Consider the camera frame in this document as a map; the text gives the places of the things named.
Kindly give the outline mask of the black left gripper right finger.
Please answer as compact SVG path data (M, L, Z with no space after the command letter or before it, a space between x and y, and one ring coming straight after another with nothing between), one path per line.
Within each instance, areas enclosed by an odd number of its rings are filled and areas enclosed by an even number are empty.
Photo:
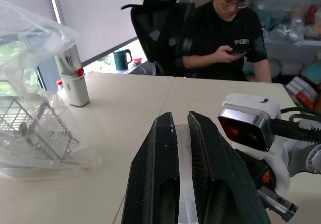
M270 223L250 173L212 120L188 113L199 223Z

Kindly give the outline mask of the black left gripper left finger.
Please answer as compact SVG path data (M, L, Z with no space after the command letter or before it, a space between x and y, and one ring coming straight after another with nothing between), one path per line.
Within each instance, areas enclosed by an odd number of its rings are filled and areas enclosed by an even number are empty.
M157 117L134 157L122 223L177 223L180 174L172 113Z

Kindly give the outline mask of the person's right hand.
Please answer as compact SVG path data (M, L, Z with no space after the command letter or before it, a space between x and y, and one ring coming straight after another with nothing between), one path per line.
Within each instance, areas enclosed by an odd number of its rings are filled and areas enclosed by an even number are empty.
M245 56L247 52L233 53L230 46L220 46L213 53L212 61L214 63L231 63Z

